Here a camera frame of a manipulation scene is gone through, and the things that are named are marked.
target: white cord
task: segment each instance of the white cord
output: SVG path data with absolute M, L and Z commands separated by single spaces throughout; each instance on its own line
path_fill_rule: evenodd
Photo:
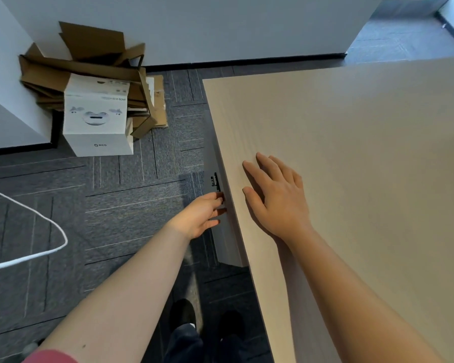
M 46 218 L 41 213 L 39 213 L 37 210 L 34 210 L 31 207 L 28 207 L 27 205 L 21 204 L 20 202 L 18 202 L 16 200 L 14 200 L 14 199 L 2 194 L 1 192 L 0 192 L 0 196 L 5 197 L 7 200 L 10 200 L 10 201 L 22 206 L 22 207 L 25 207 L 26 209 L 29 209 L 30 211 L 33 211 L 34 213 L 39 215 L 41 218 L 47 220 L 48 222 L 51 222 L 53 225 L 55 225 L 57 227 L 57 229 L 59 231 L 61 231 L 62 236 L 64 237 L 64 241 L 65 241 L 64 244 L 62 244 L 61 246 L 59 246 L 57 248 L 54 248 L 53 250 L 43 251 L 43 252 L 39 252 L 37 254 L 32 254 L 32 255 L 28 255 L 28 256 L 24 256 L 24 257 L 19 257 L 19 258 L 16 258 L 15 260 L 10 260 L 10 261 L 6 261 L 6 262 L 0 262 L 0 268 L 7 268 L 9 266 L 17 265 L 17 264 L 20 264 L 21 262 L 29 261 L 29 260 L 32 260 L 32 259 L 37 258 L 37 257 L 50 255 L 51 253 L 57 252 L 58 250 L 61 250 L 62 248 L 67 246 L 68 240 L 67 240 L 66 233 L 62 230 L 62 228 L 59 226 L 59 224 L 57 224 L 55 221 L 53 221 L 53 220 L 51 220 L 49 218 Z

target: wooden desk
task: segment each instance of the wooden desk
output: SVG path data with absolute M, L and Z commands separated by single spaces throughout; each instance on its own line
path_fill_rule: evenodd
M 339 358 L 293 256 L 249 214 L 241 163 L 257 151 L 303 176 L 315 228 L 454 361 L 454 58 L 204 85 L 231 216 L 222 240 L 231 256 L 221 257 L 242 264 L 246 256 L 274 360 Z M 211 169 L 206 159 L 207 178 Z

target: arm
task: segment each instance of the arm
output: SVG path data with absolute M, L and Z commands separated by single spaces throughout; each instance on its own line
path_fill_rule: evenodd
M 245 169 L 264 194 L 243 189 L 255 216 L 300 263 L 343 362 L 442 362 L 418 332 L 382 301 L 313 229 L 299 174 L 260 153 L 265 171 Z
M 219 223 L 221 193 L 195 199 L 73 309 L 40 345 L 79 363 L 140 361 L 191 239 Z

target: forearm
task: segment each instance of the forearm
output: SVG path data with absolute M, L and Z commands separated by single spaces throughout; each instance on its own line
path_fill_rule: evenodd
M 344 362 L 441 362 L 312 228 L 290 243 Z
M 170 224 L 97 287 L 42 343 L 82 362 L 140 361 L 189 238 Z

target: black shoe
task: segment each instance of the black shoe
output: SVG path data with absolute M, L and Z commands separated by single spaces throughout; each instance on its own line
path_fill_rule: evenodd
M 170 310 L 170 331 L 186 323 L 196 326 L 194 306 L 186 299 L 176 301 Z
M 245 338 L 245 325 L 242 315 L 237 311 L 227 311 L 219 322 L 219 338 L 222 340 L 229 335 L 237 335 L 243 341 Z

